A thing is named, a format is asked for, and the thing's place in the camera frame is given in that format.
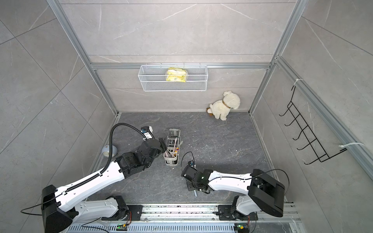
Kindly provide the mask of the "cream toothbrush holder organizer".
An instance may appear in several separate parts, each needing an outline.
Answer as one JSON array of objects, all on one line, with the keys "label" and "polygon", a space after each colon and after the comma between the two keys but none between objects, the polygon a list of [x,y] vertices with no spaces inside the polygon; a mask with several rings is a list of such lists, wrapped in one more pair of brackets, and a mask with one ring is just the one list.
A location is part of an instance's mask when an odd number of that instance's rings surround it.
[{"label": "cream toothbrush holder organizer", "polygon": [[183,143],[179,129],[169,129],[166,140],[166,151],[163,154],[165,164],[170,167],[178,165],[180,145]]}]

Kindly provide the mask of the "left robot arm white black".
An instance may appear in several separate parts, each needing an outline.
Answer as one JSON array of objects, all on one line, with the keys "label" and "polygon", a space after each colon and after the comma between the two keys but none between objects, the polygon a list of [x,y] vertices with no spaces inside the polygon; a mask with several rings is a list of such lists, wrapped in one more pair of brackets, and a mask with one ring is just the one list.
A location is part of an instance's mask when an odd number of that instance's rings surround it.
[{"label": "left robot arm white black", "polygon": [[59,233],[79,216],[77,205],[85,198],[149,168],[154,159],[166,151],[164,138],[148,139],[134,151],[126,152],[109,163],[108,168],[92,173],[61,187],[49,185],[42,189],[42,219],[44,232]]}]

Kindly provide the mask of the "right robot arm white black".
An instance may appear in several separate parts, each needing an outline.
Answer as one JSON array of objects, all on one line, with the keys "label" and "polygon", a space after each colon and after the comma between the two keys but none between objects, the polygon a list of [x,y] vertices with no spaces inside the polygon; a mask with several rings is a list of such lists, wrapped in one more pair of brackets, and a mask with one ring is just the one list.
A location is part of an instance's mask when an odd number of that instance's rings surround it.
[{"label": "right robot arm white black", "polygon": [[198,171],[194,165],[186,166],[181,177],[186,180],[189,191],[209,194],[211,191],[239,193],[230,208],[220,210],[226,219],[248,220],[252,215],[264,212],[270,216],[283,217],[285,186],[259,169],[247,174],[228,174],[215,170]]}]

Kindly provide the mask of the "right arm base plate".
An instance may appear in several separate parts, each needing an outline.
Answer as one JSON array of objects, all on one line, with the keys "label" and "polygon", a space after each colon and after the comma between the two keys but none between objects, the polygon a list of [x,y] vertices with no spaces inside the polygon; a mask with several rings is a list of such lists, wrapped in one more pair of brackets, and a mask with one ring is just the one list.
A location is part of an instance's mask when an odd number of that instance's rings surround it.
[{"label": "right arm base plate", "polygon": [[228,221],[228,220],[258,220],[258,216],[256,212],[252,212],[249,215],[244,215],[238,212],[234,207],[231,205],[218,205],[218,210],[216,215],[219,217],[220,221]]}]

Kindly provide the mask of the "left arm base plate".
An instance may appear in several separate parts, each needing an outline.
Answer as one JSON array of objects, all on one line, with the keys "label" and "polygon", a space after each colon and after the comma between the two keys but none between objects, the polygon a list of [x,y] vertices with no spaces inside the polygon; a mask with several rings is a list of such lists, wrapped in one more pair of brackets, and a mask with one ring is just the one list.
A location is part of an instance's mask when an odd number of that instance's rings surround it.
[{"label": "left arm base plate", "polygon": [[130,216],[132,221],[139,221],[141,218],[143,206],[142,205],[129,205],[124,209],[119,209],[112,217],[102,217],[103,221],[120,221],[129,220]]}]

